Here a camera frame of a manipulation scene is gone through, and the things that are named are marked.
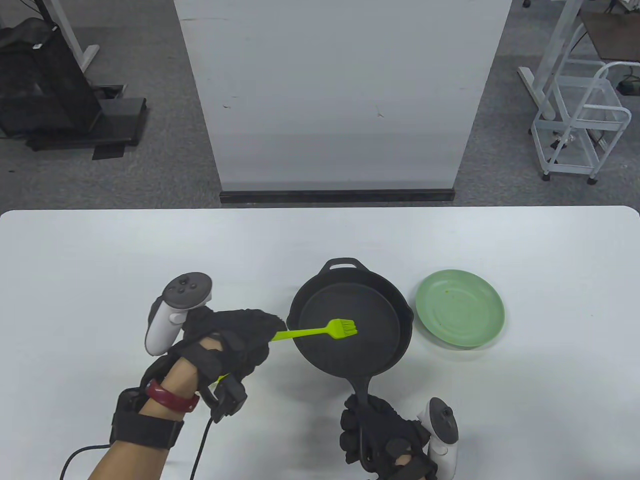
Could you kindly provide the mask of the person's right hand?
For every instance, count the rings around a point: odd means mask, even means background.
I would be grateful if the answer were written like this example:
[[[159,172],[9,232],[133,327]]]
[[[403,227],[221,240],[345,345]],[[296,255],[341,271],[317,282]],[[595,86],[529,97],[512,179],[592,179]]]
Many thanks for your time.
[[[339,446],[348,465],[365,457],[372,471],[389,475],[396,470],[399,457],[419,454],[430,439],[429,432],[417,420],[402,418],[386,400],[374,395],[368,396],[364,406],[352,394],[344,407]]]

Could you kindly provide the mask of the person's left hand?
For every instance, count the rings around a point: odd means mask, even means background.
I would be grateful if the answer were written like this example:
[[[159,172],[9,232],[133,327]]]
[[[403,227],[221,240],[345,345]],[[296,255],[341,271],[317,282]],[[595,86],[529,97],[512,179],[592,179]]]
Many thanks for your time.
[[[183,336],[169,354],[192,363],[200,387],[230,374],[242,381],[269,355],[269,343],[286,323],[262,310],[214,311],[206,306],[190,310]]]

